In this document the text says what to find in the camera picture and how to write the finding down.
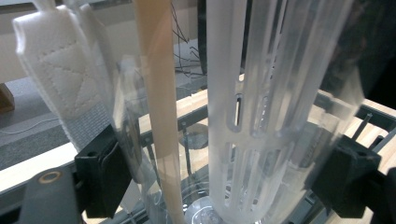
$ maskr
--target circular base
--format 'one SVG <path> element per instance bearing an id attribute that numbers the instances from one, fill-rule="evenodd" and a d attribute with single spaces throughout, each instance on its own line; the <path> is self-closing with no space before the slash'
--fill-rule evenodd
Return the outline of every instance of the circular base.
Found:
<path id="1" fill-rule="evenodd" d="M 178 142 L 185 147 L 186 143 L 189 149 L 204 149 L 208 144 L 208 130 L 207 126 L 200 123 L 192 124 L 187 128 L 186 134 L 178 133 Z"/>
<path id="2" fill-rule="evenodd" d="M 226 224 L 216 213 L 208 196 L 193 202 L 184 214 L 188 224 Z"/>

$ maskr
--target wire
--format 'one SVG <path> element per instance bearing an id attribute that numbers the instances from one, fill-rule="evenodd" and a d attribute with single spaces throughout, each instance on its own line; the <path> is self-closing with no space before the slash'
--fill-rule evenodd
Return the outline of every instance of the wire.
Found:
<path id="1" fill-rule="evenodd" d="M 182 67 L 199 67 L 200 65 L 199 64 L 191 64 L 191 65 L 184 65 L 184 66 L 177 66 L 177 67 L 175 67 L 175 68 L 182 68 Z"/>
<path id="2" fill-rule="evenodd" d="M 33 129 L 35 126 L 37 126 L 37 125 L 39 125 L 39 124 L 41 124 L 41 123 L 48 122 L 48 121 L 53 121 L 53 120 L 56 120 L 56 119 L 44 119 L 44 120 L 41 120 L 41 121 L 39 121 L 37 124 L 33 125 L 32 127 L 28 128 L 28 129 L 25 129 L 25 130 L 22 130 L 22 131 L 17 131 L 17 132 L 5 132 L 5 131 L 0 131 L 0 133 L 5 133 L 5 134 L 24 133 L 24 132 L 26 132 L 26 131 L 29 131 L 29 130 Z"/>
<path id="3" fill-rule="evenodd" d="M 197 61 L 197 60 L 191 60 L 191 59 L 186 59 L 186 58 L 180 57 L 180 56 L 178 56 L 175 53 L 174 53 L 174 55 L 177 56 L 179 59 L 182 59 L 184 61 L 189 61 L 189 62 L 193 62 L 193 63 L 199 63 L 200 62 L 200 61 Z"/>
<path id="4" fill-rule="evenodd" d="M 180 26 L 178 25 L 177 14 L 176 14 L 175 7 L 174 7 L 173 3 L 171 4 L 171 6 L 172 6 L 172 16 L 173 16 L 173 18 L 174 18 L 174 20 L 175 20 L 176 27 L 177 27 L 177 34 L 178 34 L 178 32 L 180 32 L 180 34 L 181 34 L 181 37 L 180 37 L 180 38 L 181 38 L 182 40 L 184 40 L 185 42 L 189 42 L 189 41 L 186 39 L 186 36 L 183 35 L 183 32 L 181 31 Z"/>
<path id="5" fill-rule="evenodd" d="M 183 37 L 181 37 L 178 33 L 176 33 L 176 31 L 174 31 L 174 30 L 172 30 L 172 31 L 173 31 L 173 33 L 174 33 L 175 35 L 177 35 L 177 37 L 179 37 L 181 40 L 187 42 L 187 40 L 185 40 L 185 39 L 184 39 Z"/>
<path id="6" fill-rule="evenodd" d="M 183 71 L 179 70 L 179 69 L 176 69 L 175 71 L 179 72 L 179 73 L 183 73 Z M 189 73 L 189 74 L 190 75 L 188 77 L 190 77 L 190 78 L 206 77 L 206 74 L 203 74 L 203 73 Z"/>
<path id="7" fill-rule="evenodd" d="M 199 56 L 194 52 L 194 51 L 192 51 L 191 52 L 193 55 L 195 55 L 195 57 L 197 57 L 198 59 L 199 59 Z"/>
<path id="8" fill-rule="evenodd" d="M 190 49 L 195 49 L 197 52 L 199 52 L 198 49 L 196 49 L 195 47 L 191 46 Z"/>
<path id="9" fill-rule="evenodd" d="M 180 38 L 181 38 L 181 36 L 180 36 L 180 33 L 179 33 L 179 31 L 181 32 L 181 30 L 179 29 L 179 26 L 178 26 L 177 15 L 176 15 L 176 11 L 175 11 L 175 8 L 173 6 L 173 3 L 171 5 L 172 5 L 172 15 L 173 15 L 173 18 L 174 18 L 175 23 L 177 25 L 177 50 L 178 50 L 178 55 L 176 55 L 175 53 L 174 54 L 178 57 L 178 63 L 180 65 L 181 72 L 184 74 L 185 77 L 191 77 L 191 76 L 187 75 L 184 72 L 183 67 L 182 67 L 183 65 L 181 64 L 181 57 L 180 57 L 180 55 L 181 55 L 180 54 Z"/>

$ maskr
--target transparent container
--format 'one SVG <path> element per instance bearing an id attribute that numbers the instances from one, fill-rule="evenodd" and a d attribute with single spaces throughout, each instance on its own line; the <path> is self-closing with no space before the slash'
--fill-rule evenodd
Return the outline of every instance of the transparent container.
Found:
<path id="1" fill-rule="evenodd" d="M 209 195 L 225 222 L 286 218 L 359 107 L 353 73 L 349 101 L 329 94 L 340 114 L 314 105 L 351 4 L 253 1 L 241 75 L 247 1 L 208 2 Z"/>
<path id="2" fill-rule="evenodd" d="M 285 222 L 363 99 L 351 0 L 65 4 L 151 223 Z"/>

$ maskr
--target gray carpet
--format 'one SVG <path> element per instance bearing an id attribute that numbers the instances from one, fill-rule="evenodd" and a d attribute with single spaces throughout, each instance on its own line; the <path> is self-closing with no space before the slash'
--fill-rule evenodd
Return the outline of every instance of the gray carpet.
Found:
<path id="1" fill-rule="evenodd" d="M 6 85 L 15 110 L 0 115 L 0 170 L 69 142 L 30 78 Z"/>
<path id="2" fill-rule="evenodd" d="M 0 170 L 69 142 L 61 126 L 29 135 L 0 147 Z"/>

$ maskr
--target white plastic part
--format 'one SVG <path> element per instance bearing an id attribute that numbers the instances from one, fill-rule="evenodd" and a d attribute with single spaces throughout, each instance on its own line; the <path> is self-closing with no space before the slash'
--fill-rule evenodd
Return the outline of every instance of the white plastic part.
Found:
<path id="1" fill-rule="evenodd" d="M 285 203 L 304 195 L 300 190 L 315 165 L 311 161 L 308 168 L 299 167 L 313 146 L 300 138 L 325 129 L 323 120 L 334 117 L 307 124 L 351 3 L 253 1 L 240 78 L 246 1 L 207 2 L 209 193 L 227 223 L 252 223 L 269 211 L 268 217 L 278 218 Z M 356 108 L 350 105 L 350 111 Z M 330 119 L 330 136 L 317 138 L 330 146 L 339 119 Z M 319 155 L 330 148 L 315 147 Z M 299 161 L 290 161 L 292 154 Z M 285 193 L 282 201 L 282 191 L 296 194 Z M 263 222 L 282 221 L 270 219 Z"/>

